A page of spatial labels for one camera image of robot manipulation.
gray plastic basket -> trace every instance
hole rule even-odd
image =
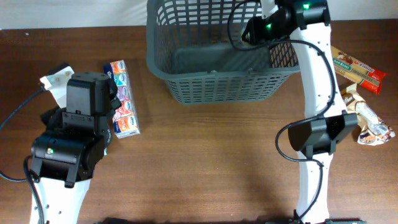
[[[226,22],[235,0],[148,0],[147,65],[166,81],[173,97],[185,105],[259,101],[270,97],[292,73],[299,72],[294,49],[280,44],[250,52],[235,51]],[[259,3],[234,13],[233,40]]]

black cable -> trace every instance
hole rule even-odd
[[[37,193],[37,190],[36,190],[35,185],[33,183],[32,175],[30,174],[30,171],[29,171],[29,169],[27,167],[27,161],[29,159],[31,159],[31,158],[32,158],[32,156],[27,156],[24,159],[24,172],[25,172],[25,176],[26,176],[27,182],[29,184],[29,187],[32,190],[33,198],[35,198],[37,209],[39,211],[39,222],[38,223],[39,224],[45,224],[44,223],[44,212],[43,212],[42,202],[40,201],[39,194]]]
[[[7,122],[16,114],[18,113],[18,111],[20,111],[26,104],[28,104],[31,100],[33,100],[36,96],[38,96],[39,94],[43,93],[45,91],[44,87],[40,87],[39,90],[37,90],[35,93],[33,93],[30,97],[28,97],[28,99],[26,99],[23,103],[21,103],[21,105],[19,105],[17,107],[17,109],[15,109],[1,124],[0,124],[0,131],[3,129],[3,127],[7,124]],[[6,180],[12,181],[12,182],[25,182],[26,179],[16,179],[16,178],[12,178],[9,177],[8,175],[6,175],[5,173],[3,173],[0,170],[0,176]]]
[[[278,41],[273,41],[273,42],[264,43],[264,44],[258,45],[258,46],[256,46],[256,47],[243,48],[243,49],[242,49],[242,48],[239,48],[239,47],[237,47],[237,46],[235,46],[234,43],[233,43],[233,40],[232,40],[232,36],[231,36],[230,29],[229,29],[229,25],[230,25],[230,22],[231,22],[231,18],[232,18],[232,16],[233,16],[235,10],[236,10],[239,6],[241,6],[242,4],[246,4],[246,3],[248,3],[248,2],[253,2],[253,1],[254,1],[254,0],[245,0],[245,1],[241,2],[241,3],[239,3],[239,4],[236,5],[235,8],[231,11],[231,14],[230,14],[229,17],[228,17],[228,22],[227,22],[228,38],[229,38],[229,41],[231,42],[231,45],[233,46],[234,49],[236,49],[236,50],[238,50],[238,51],[251,51],[251,50],[260,49],[260,48],[262,48],[262,47],[269,47],[269,46],[271,46],[271,45],[277,45],[277,44],[287,44],[287,43],[289,43],[289,44],[291,44],[291,43],[305,44],[305,45],[308,45],[308,46],[314,48],[314,49],[318,52],[318,55],[322,57],[323,61],[325,62],[325,65],[326,65],[326,68],[327,68],[327,70],[328,70],[329,77],[330,77],[330,83],[331,83],[331,96],[330,96],[330,100],[329,100],[328,103],[326,104],[326,107],[325,107],[320,113],[318,113],[317,115],[315,115],[315,116],[313,116],[313,117],[311,117],[311,118],[303,119],[303,120],[301,120],[301,121],[296,121],[296,122],[293,122],[293,123],[290,123],[290,124],[284,126],[281,130],[279,130],[279,132],[277,133],[277,135],[276,135],[276,137],[275,137],[275,146],[276,146],[276,149],[278,150],[278,153],[279,153],[283,158],[285,158],[285,159],[287,159],[287,160],[289,160],[289,161],[292,161],[292,162],[316,162],[316,163],[318,164],[319,168],[320,168],[318,189],[317,189],[317,192],[316,192],[316,194],[315,194],[315,197],[314,197],[314,199],[312,200],[311,204],[310,204],[310,205],[308,206],[308,208],[306,209],[306,211],[304,211],[304,212],[296,219],[297,221],[301,221],[301,219],[311,210],[311,208],[313,207],[313,205],[314,205],[314,204],[317,202],[317,200],[318,200],[318,197],[319,197],[319,194],[320,194],[320,191],[321,191],[321,187],[322,187],[322,181],[323,181],[323,166],[324,166],[324,165],[323,165],[320,161],[318,161],[318,160],[316,160],[316,159],[294,159],[294,158],[289,157],[288,155],[284,154],[284,153],[282,152],[282,150],[280,149],[280,147],[279,147],[279,138],[280,138],[280,135],[281,135],[286,129],[289,129],[289,128],[294,127],[294,126],[298,126],[298,125],[300,125],[300,124],[303,124],[303,123],[306,123],[306,122],[310,122],[310,121],[314,121],[314,120],[316,120],[316,119],[322,118],[323,115],[331,108],[331,106],[333,105],[333,102],[334,102],[334,100],[335,100],[335,94],[336,94],[336,83],[335,83],[335,79],[334,79],[334,75],[333,75],[333,69],[331,68],[330,63],[329,63],[329,61],[328,61],[328,59],[327,59],[325,53],[324,53],[319,47],[317,47],[315,44],[310,43],[310,42],[307,42],[307,41],[304,41],[304,40],[278,40]]]

